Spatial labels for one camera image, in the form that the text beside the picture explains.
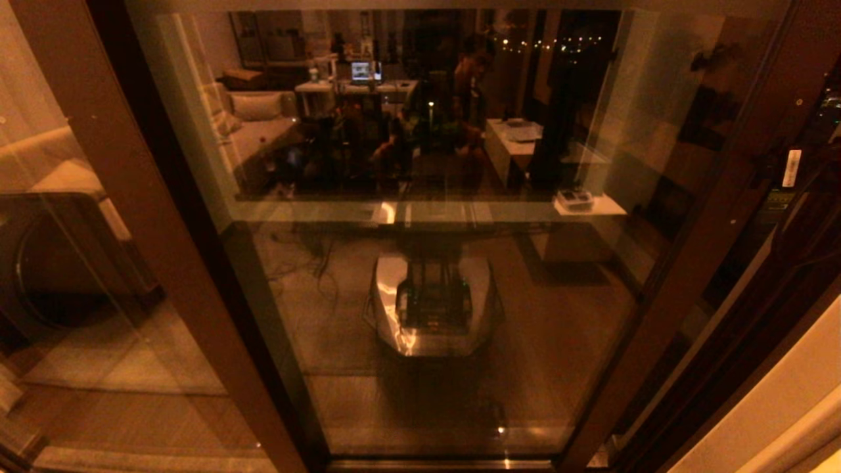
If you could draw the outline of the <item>brown framed sliding glass door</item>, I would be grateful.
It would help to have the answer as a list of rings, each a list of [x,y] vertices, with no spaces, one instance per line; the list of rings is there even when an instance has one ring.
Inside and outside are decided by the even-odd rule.
[[[679,234],[676,249],[667,255],[648,282],[647,295],[634,315],[631,330],[622,338],[602,374],[579,427],[572,432],[570,443],[555,453],[560,456],[562,473],[585,473],[586,458],[597,448],[595,438],[606,434],[630,404],[631,396],[642,389],[643,377],[654,366],[654,356],[665,348],[666,336],[677,330],[677,312],[688,308],[691,297],[700,294],[741,233],[735,221],[742,218],[734,206],[738,204],[750,173],[748,159],[740,149],[748,142],[749,123],[759,116],[760,111],[754,108],[763,100],[775,104],[781,96],[796,89],[804,89],[807,100],[816,98],[817,73],[838,52],[841,52],[841,0],[787,0],[782,22],[775,29],[759,72],[748,89],[735,135],[725,144],[723,161],[708,175],[706,191],[700,203],[691,210],[690,221]],[[231,264],[239,281],[237,267]],[[250,306],[248,287],[241,283],[240,286],[258,324]],[[258,330],[265,341],[259,324]],[[302,376],[298,373],[282,375],[270,347],[269,350],[291,398],[291,384],[302,383]],[[304,431],[324,444],[327,464],[331,455],[321,429],[315,424],[309,396],[304,396],[302,401],[292,398],[291,401]]]

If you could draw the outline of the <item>black aluminum extrusion rail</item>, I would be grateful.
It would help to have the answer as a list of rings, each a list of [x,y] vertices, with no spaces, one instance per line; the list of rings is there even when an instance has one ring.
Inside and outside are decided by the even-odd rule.
[[[334,455],[324,473],[562,473],[560,456]]]

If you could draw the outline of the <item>brown framed fixed glass panel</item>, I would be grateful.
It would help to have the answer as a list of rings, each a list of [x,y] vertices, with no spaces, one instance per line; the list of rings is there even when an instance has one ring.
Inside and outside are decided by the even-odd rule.
[[[9,0],[139,251],[279,473],[327,473],[262,340],[122,0]]]

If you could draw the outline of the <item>dark brown door frame jamb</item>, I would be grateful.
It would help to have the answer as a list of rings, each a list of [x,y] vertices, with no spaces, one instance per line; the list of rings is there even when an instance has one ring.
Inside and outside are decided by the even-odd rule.
[[[696,345],[661,381],[612,473],[660,473],[769,372],[841,292],[841,196],[781,214]]]

